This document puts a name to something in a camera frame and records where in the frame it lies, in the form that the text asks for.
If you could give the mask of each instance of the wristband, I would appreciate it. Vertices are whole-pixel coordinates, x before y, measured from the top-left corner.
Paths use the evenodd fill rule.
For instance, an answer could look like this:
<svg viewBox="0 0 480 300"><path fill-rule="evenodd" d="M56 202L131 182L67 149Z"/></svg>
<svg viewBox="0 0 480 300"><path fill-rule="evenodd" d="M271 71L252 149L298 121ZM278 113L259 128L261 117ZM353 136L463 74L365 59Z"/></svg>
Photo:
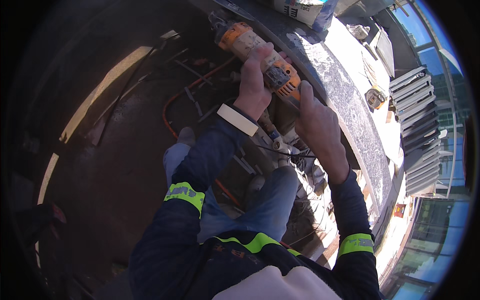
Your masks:
<svg viewBox="0 0 480 300"><path fill-rule="evenodd" d="M225 119L225 121L237 127L249 136L253 136L258 130L258 126L256 124L252 123L252 121L242 116L225 103L220 106L216 113Z"/></svg>

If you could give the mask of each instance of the man's left hand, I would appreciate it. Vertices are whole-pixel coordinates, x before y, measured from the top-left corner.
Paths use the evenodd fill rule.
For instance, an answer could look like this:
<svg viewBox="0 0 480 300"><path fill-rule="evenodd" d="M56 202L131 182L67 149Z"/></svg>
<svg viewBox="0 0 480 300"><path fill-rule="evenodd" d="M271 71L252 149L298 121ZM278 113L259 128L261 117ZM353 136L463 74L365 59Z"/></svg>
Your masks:
<svg viewBox="0 0 480 300"><path fill-rule="evenodd" d="M272 101L272 91L265 86L264 76L260 69L260 62L269 56L272 51L273 44L270 42L252 49L241 69L240 93L233 105L255 121L260 118L265 108ZM291 63L284 52L279 52L279 54Z"/></svg>

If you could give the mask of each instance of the curved stone slab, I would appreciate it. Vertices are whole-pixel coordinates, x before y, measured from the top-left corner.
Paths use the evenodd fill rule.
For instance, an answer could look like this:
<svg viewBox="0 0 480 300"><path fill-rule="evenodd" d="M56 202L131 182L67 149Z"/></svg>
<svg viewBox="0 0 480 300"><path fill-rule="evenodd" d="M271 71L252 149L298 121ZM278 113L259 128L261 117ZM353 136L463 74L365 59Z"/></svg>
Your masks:
<svg viewBox="0 0 480 300"><path fill-rule="evenodd" d="M364 96L324 44L322 34L254 1L231 2L256 19L249 24L287 53L324 102L338 114L340 127L355 153L379 216L392 186L386 155Z"/></svg>

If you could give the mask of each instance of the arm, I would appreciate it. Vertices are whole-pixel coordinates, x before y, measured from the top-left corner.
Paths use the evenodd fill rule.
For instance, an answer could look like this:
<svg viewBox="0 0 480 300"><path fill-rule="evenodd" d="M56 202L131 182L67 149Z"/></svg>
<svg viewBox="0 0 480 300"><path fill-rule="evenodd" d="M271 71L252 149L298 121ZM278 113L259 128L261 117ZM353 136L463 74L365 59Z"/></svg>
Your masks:
<svg viewBox="0 0 480 300"><path fill-rule="evenodd" d="M272 49L270 43L253 50L242 69L234 109L254 123L272 99L260 70L260 61ZM187 290L182 285L191 281L189 270L200 249L197 234L204 193L246 139L246 134L218 118L179 164L162 206L130 256L129 279L135 298L168 295L179 299Z"/></svg>
<svg viewBox="0 0 480 300"><path fill-rule="evenodd" d="M300 117L295 131L317 156L328 174L340 234L340 248L333 273L350 298L379 298L372 231L363 194L350 169L340 142L338 117L313 96L312 86L301 83Z"/></svg>

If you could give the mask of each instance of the blue jeans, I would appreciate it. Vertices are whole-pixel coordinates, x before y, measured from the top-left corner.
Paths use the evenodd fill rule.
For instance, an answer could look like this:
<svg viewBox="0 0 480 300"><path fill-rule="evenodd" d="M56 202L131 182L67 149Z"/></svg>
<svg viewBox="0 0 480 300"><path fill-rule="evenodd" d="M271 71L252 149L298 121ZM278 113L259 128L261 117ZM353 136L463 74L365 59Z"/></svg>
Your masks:
<svg viewBox="0 0 480 300"><path fill-rule="evenodd" d="M187 156L190 146L175 144L165 152L163 166L167 174L167 186L172 184L172 175ZM281 241L287 230L288 217L297 194L297 173L290 166L278 168L266 179L262 189L248 199L245 214L232 220L218 206L212 187L205 192L198 242L204 242L225 231L251 230L263 232Z"/></svg>

